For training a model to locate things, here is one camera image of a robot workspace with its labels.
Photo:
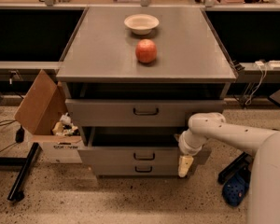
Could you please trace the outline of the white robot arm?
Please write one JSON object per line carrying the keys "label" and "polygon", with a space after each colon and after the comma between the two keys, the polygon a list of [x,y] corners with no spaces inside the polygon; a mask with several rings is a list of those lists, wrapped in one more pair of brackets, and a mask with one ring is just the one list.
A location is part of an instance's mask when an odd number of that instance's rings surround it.
{"label": "white robot arm", "polygon": [[280,224],[280,131],[229,124],[220,113],[197,113],[178,138],[178,175],[183,177],[208,139],[254,157],[246,224]]}

